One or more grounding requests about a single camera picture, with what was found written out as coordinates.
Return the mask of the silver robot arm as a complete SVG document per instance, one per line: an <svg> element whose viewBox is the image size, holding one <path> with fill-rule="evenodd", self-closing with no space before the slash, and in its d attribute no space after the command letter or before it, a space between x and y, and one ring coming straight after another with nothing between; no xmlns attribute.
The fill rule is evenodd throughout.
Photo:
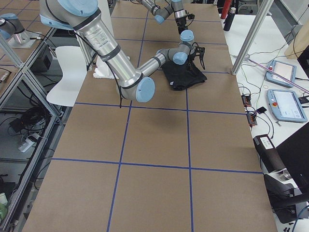
<svg viewBox="0 0 309 232"><path fill-rule="evenodd" d="M111 69L117 84L117 91L123 99L148 102L155 92L155 82L149 76L163 68L174 90L187 89L203 83L206 76L193 63L199 57L203 63L205 49L194 39L188 29L188 14L181 0L172 0L164 8L153 0L140 0L139 4L147 8L157 23L163 23L171 14L180 34L180 43L176 48L160 49L142 66L135 68L125 55L119 43L101 19L101 10L96 0L42 0L40 1L41 22L47 26L74 30L85 36L90 46L103 62Z"/></svg>
<svg viewBox="0 0 309 232"><path fill-rule="evenodd" d="M182 0L171 0L165 7L159 6L155 0L138 0L155 18L158 24L162 24L170 15L174 15L174 19L181 34L192 24L195 19L194 14L190 14L184 8Z"/></svg>

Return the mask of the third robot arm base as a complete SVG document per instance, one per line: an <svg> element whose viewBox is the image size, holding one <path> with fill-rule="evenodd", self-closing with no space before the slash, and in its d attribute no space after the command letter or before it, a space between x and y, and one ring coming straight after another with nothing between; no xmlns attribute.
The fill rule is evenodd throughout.
<svg viewBox="0 0 309 232"><path fill-rule="evenodd" d="M0 16L0 34L12 48L30 49L35 42L13 13Z"/></svg>

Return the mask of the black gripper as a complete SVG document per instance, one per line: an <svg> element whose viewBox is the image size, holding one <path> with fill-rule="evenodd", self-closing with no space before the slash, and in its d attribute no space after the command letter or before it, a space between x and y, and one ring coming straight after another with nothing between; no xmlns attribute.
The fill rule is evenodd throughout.
<svg viewBox="0 0 309 232"><path fill-rule="evenodd" d="M176 24L178 27L178 33L181 34L184 30L188 30L188 26L192 24L192 22L195 19L195 15L194 14L187 14L184 17L181 18L176 18Z"/></svg>
<svg viewBox="0 0 309 232"><path fill-rule="evenodd" d="M189 55L189 59L187 60L186 69L188 71L191 71L192 70L193 61L194 61L195 57L198 57L199 60L200 60L201 67L203 68L203 70L205 70L206 69L205 68L205 64L204 64L205 48L196 45L196 46L193 46L193 49L194 49L193 53L191 53Z"/></svg>

